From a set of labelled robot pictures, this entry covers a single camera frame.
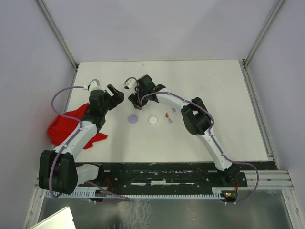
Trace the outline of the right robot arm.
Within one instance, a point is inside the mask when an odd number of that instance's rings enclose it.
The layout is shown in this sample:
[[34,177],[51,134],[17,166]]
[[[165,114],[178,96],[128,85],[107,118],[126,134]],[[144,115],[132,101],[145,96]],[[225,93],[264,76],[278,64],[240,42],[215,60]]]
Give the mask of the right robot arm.
[[185,99],[169,91],[162,84],[155,85],[149,75],[139,79],[130,77],[123,85],[125,89],[132,92],[128,100],[136,109],[141,110],[149,101],[153,101],[179,110],[186,130],[198,137],[212,157],[219,182],[229,187],[236,181],[239,169],[229,160],[219,143],[213,130],[214,118],[199,97],[192,100]]

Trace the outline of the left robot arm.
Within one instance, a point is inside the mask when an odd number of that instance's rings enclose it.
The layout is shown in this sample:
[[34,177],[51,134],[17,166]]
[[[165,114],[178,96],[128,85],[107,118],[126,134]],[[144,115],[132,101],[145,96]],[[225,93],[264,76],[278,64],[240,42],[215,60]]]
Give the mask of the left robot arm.
[[71,194],[75,188],[90,181],[95,186],[105,182],[105,174],[97,165],[76,166],[75,159],[85,145],[95,137],[103,125],[108,111],[124,101],[124,93],[111,84],[103,90],[97,81],[86,88],[89,91],[89,105],[81,118],[69,117],[77,121],[77,126],[61,144],[53,150],[44,150],[40,156],[39,187],[48,190],[53,198]]

